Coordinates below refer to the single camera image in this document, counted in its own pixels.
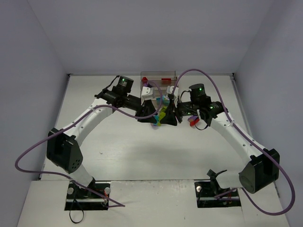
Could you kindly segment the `green lego brick split off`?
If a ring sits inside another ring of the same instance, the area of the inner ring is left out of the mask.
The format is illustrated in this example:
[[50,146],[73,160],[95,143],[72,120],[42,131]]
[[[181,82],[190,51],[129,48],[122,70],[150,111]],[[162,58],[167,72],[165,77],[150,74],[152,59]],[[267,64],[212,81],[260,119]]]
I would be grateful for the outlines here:
[[166,116],[165,112],[160,112],[159,114],[159,125],[162,125],[161,120]]

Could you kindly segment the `purple butterfly lego piece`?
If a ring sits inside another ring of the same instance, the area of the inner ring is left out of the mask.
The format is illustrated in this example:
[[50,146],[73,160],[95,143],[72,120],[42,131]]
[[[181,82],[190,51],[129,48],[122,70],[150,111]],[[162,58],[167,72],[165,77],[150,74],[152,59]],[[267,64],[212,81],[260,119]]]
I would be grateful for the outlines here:
[[160,123],[157,123],[157,124],[151,124],[152,127],[160,127],[161,124]]

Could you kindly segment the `red curved lego piece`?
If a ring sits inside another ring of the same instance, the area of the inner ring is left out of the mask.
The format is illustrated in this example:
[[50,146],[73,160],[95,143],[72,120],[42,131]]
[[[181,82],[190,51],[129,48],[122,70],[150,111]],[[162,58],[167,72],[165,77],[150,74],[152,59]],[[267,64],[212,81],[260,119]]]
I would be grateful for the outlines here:
[[199,118],[195,118],[194,120],[192,120],[189,124],[191,127],[194,127],[196,125],[197,122],[199,122],[200,119]]

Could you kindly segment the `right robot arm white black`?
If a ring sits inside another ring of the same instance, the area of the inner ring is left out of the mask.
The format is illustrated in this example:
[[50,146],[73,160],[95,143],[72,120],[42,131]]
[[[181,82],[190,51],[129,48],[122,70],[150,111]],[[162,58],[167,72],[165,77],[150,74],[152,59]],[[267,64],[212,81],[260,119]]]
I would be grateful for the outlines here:
[[243,170],[239,173],[222,170],[218,173],[208,172],[210,178],[222,189],[242,187],[249,193],[256,193],[278,179],[279,169],[272,162],[280,161],[275,149],[268,150],[258,144],[247,133],[239,133],[229,113],[225,113],[221,102],[213,102],[205,93],[203,84],[191,85],[190,101],[181,102],[178,88],[167,88],[169,106],[161,124],[176,126],[184,116],[196,116],[206,125],[218,132],[235,150],[242,160]]

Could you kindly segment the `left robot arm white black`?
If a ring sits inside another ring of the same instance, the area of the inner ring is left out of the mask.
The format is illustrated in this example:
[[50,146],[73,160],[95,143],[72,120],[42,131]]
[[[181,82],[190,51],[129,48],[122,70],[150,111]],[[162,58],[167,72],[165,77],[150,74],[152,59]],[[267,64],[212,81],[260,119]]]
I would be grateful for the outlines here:
[[116,76],[116,79],[117,84],[109,84],[96,94],[93,103],[75,121],[61,130],[53,128],[48,134],[47,158],[62,168],[81,188],[95,190],[96,181],[82,164],[80,147],[105,118],[120,108],[127,108],[135,111],[133,118],[139,122],[157,122],[157,111],[152,103],[154,89],[143,87],[141,97],[136,97],[130,94],[134,83],[132,79],[124,76]]

